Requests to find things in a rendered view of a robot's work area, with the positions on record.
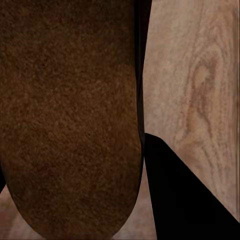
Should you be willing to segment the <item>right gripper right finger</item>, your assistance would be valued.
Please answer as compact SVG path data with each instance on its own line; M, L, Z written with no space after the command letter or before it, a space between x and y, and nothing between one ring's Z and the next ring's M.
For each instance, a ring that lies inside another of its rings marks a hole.
M159 137L144 160L157 240L240 240L240 223Z

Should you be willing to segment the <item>sandal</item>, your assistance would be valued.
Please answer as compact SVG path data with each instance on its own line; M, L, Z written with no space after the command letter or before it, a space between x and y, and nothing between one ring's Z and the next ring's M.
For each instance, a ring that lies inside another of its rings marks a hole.
M0 0L0 168L46 240L110 240L136 204L152 0Z

